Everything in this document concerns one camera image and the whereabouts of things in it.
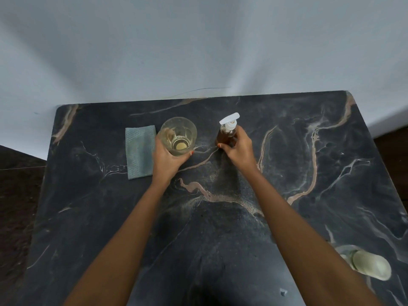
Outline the clear drinking glass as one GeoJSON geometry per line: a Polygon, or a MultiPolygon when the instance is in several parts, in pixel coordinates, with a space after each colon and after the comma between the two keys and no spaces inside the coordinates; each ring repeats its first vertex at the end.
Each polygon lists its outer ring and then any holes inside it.
{"type": "Polygon", "coordinates": [[[175,117],[163,123],[158,135],[170,154],[182,156],[193,151],[197,138],[197,128],[189,119],[175,117]]]}

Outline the person's right hand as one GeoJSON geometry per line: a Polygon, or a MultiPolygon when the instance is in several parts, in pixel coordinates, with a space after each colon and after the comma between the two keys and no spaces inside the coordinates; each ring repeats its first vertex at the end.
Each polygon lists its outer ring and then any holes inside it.
{"type": "Polygon", "coordinates": [[[251,175],[259,175],[261,172],[258,169],[258,164],[255,160],[252,148],[252,140],[248,137],[245,130],[236,126],[236,155],[229,157],[236,168],[246,178],[251,175]]]}

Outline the amber pump bottle white dispenser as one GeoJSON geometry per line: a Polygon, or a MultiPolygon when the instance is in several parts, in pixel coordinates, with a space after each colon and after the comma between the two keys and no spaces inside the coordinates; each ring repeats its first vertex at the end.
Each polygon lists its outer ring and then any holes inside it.
{"type": "Polygon", "coordinates": [[[226,144],[234,147],[236,143],[236,126],[239,113],[232,113],[219,121],[220,129],[217,133],[216,146],[226,144]]]}

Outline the person's left hand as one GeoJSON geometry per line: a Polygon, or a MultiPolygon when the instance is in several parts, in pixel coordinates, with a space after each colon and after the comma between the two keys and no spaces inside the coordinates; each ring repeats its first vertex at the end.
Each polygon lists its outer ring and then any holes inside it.
{"type": "Polygon", "coordinates": [[[174,163],[174,157],[162,144],[159,135],[157,135],[153,152],[152,186],[166,188],[170,184],[171,179],[180,168],[180,166],[176,166],[174,163]]]}

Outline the person's left forearm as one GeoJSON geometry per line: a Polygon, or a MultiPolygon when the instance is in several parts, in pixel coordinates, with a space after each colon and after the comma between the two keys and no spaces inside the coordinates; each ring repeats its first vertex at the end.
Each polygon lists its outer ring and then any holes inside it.
{"type": "Polygon", "coordinates": [[[170,179],[153,178],[120,229],[86,269],[63,306],[126,306],[161,197],[170,179]]]}

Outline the grey-green folded cleaning cloth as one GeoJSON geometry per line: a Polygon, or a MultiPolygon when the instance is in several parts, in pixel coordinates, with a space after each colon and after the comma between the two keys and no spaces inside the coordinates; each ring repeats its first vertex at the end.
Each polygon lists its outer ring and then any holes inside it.
{"type": "Polygon", "coordinates": [[[129,180],[151,176],[157,132],[154,125],[125,128],[125,151],[129,180]]]}

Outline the person's right forearm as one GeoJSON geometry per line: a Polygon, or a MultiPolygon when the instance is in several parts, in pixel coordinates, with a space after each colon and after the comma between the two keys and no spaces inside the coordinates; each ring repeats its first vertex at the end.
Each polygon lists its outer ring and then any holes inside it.
{"type": "Polygon", "coordinates": [[[258,199],[306,306],[382,306],[363,279],[281,197],[256,164],[238,169],[258,199]]]}

